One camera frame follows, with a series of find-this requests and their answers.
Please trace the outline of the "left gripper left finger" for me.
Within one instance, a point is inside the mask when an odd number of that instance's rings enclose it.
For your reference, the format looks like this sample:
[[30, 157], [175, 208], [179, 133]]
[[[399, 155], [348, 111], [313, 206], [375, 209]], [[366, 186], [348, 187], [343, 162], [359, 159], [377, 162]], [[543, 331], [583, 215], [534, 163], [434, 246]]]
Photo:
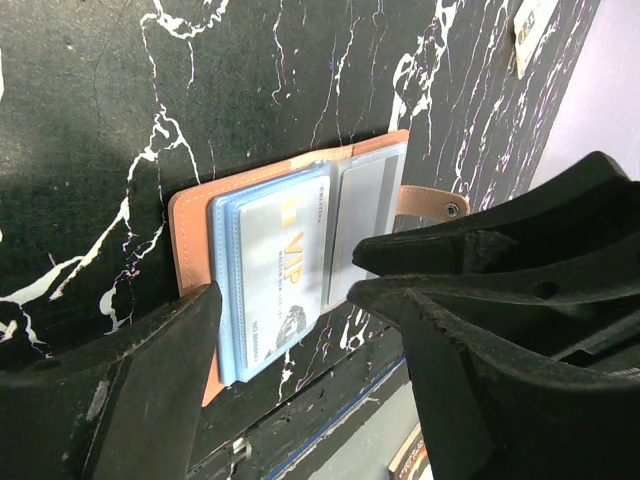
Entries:
[[2, 371], [2, 478], [185, 478], [221, 307], [218, 285], [204, 285], [113, 334]]

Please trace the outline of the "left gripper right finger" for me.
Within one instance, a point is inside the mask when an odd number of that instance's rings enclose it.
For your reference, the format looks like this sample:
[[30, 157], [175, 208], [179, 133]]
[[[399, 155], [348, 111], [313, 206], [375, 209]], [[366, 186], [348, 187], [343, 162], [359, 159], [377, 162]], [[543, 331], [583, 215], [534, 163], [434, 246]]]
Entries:
[[361, 241], [438, 479], [639, 475], [639, 185], [601, 152], [491, 209]]

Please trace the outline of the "white card magnetic stripe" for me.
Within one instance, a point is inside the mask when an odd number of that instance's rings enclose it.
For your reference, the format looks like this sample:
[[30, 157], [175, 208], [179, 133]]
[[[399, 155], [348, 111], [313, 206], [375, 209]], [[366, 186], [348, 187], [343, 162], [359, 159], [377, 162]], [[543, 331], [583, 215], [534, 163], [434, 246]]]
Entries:
[[351, 286], [366, 278], [367, 272], [352, 263], [353, 251], [361, 240], [389, 230], [399, 182], [397, 169], [402, 165], [403, 157], [399, 154], [381, 158], [368, 156], [354, 162], [342, 174], [329, 306], [342, 303]]

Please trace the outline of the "silver VIP card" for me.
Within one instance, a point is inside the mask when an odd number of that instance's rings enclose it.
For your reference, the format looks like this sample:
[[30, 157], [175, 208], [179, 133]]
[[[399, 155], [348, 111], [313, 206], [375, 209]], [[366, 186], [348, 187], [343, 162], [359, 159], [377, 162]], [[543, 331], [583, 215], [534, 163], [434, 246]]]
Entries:
[[317, 175], [239, 207], [245, 368], [256, 371], [317, 319], [330, 177]]

